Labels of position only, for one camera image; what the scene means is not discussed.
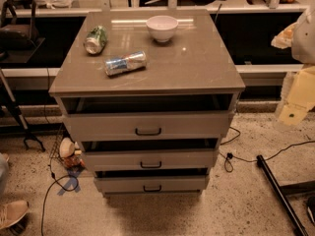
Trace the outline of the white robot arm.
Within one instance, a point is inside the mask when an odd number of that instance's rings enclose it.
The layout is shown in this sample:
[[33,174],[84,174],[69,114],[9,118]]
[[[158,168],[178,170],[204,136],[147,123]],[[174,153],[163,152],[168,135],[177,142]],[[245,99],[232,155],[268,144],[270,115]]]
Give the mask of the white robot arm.
[[279,125],[292,127],[315,107],[315,6],[310,5],[295,23],[275,36],[272,45],[290,47],[292,58],[303,64],[298,72],[286,73],[275,112]]

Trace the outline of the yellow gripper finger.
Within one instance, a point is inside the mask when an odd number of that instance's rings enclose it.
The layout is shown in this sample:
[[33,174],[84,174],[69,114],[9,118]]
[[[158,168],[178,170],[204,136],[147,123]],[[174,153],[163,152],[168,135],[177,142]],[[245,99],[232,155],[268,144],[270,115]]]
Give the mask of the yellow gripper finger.
[[282,129],[290,129],[298,125],[307,115],[307,110],[295,104],[281,102],[275,111],[276,125]]

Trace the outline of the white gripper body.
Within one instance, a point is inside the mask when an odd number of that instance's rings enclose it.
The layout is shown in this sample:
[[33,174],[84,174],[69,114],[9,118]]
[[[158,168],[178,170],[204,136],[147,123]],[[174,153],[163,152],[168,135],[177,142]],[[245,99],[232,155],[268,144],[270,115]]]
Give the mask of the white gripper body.
[[298,105],[307,112],[315,106],[315,66],[304,65],[298,72],[285,75],[281,102]]

